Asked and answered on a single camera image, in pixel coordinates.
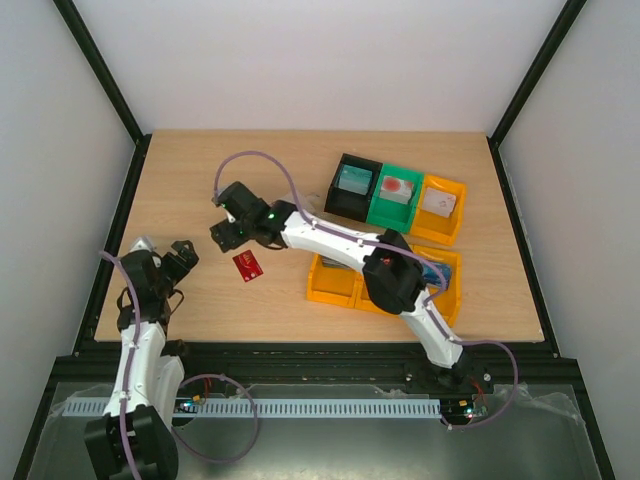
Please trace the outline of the red credit card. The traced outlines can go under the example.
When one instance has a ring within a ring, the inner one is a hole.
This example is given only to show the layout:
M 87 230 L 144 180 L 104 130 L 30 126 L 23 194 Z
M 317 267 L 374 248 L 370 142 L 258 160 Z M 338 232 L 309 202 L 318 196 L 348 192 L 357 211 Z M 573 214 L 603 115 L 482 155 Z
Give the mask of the red credit card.
M 250 282 L 263 275 L 263 270 L 251 250 L 245 250 L 232 258 L 244 282 Z

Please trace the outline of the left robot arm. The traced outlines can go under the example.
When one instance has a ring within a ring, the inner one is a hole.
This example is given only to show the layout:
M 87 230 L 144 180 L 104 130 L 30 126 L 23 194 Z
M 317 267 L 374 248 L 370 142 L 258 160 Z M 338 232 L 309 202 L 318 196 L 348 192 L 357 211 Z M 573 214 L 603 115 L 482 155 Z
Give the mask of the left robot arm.
M 167 339 L 169 300 L 199 257 L 189 240 L 159 255 L 147 237 L 122 257 L 101 256 L 125 281 L 117 299 L 121 353 L 108 403 L 86 425 L 85 446 L 99 479 L 174 479 L 172 416 L 185 370 L 177 343 Z

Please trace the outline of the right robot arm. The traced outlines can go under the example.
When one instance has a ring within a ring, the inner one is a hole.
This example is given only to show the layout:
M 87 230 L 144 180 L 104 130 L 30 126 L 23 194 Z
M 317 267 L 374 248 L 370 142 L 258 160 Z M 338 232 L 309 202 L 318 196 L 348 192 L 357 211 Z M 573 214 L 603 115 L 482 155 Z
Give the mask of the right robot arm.
M 429 262 L 413 253 L 399 232 L 341 227 L 310 214 L 297 196 L 269 204 L 239 181 L 216 190 L 212 203 L 227 215 L 210 228 L 222 252 L 254 241 L 269 249 L 309 251 L 360 273 L 371 302 L 403 319 L 418 338 L 443 389 L 455 392 L 470 381 L 471 357 L 438 311 L 424 278 Z

